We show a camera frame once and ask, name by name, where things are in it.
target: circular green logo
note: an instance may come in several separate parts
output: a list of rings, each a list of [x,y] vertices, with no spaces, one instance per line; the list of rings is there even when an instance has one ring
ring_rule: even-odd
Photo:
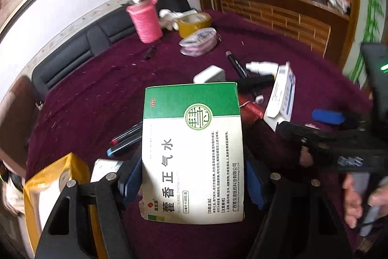
[[[213,113],[210,108],[204,104],[192,104],[185,111],[186,124],[193,130],[203,130],[211,122]]]

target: green and white box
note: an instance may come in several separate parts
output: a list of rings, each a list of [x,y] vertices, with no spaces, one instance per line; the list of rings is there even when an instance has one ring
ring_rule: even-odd
[[[243,220],[244,158],[236,83],[149,87],[143,121],[144,218]]]

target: silver screw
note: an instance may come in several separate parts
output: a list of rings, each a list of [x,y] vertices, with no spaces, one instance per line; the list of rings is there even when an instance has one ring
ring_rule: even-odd
[[[71,180],[69,180],[67,183],[66,183],[66,185],[69,187],[69,188],[72,188],[72,187],[74,187],[75,185],[76,185],[76,181],[74,180],[74,179],[71,179]]]
[[[277,172],[273,172],[270,177],[272,180],[276,180],[276,181],[281,178]]]
[[[116,179],[117,175],[114,172],[110,172],[105,177],[106,177],[107,180],[114,180],[114,179]]]
[[[318,180],[318,179],[312,179],[311,180],[311,184],[314,186],[314,187],[319,187],[321,185],[321,182]]]

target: roll of tape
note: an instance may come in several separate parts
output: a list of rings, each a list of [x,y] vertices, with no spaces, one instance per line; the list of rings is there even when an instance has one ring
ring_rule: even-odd
[[[179,35],[188,37],[195,31],[208,28],[211,25],[211,17],[207,13],[193,13],[178,20]]]

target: maroon cloth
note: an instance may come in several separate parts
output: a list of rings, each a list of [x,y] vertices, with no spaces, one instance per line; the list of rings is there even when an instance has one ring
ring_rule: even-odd
[[[369,110],[370,103],[365,96],[339,69],[312,53],[307,45],[243,21],[234,14],[216,11],[210,14],[222,42],[205,56],[182,55],[180,37],[175,32],[164,35],[155,44],[156,56],[144,61],[150,44],[140,42],[135,34],[116,43],[52,89],[32,134],[27,179],[69,152],[88,164],[97,158],[107,158],[110,140],[142,120],[145,87],[192,83],[194,75],[212,64],[225,70],[227,80],[236,79],[226,51],[231,51],[244,64],[290,62],[296,76],[291,120],[294,123],[313,123],[327,128],[312,120],[311,112],[316,108]],[[266,102],[270,92],[271,88],[264,91]],[[244,137],[257,158],[292,177],[300,148],[280,140],[263,121],[257,122]],[[320,173],[318,177],[343,216],[338,175]],[[244,210],[245,220],[240,223],[175,225],[143,220],[134,203],[123,213],[123,223],[139,258],[243,258],[262,217],[249,198],[245,199]],[[354,244],[355,232],[350,229],[347,232]]]

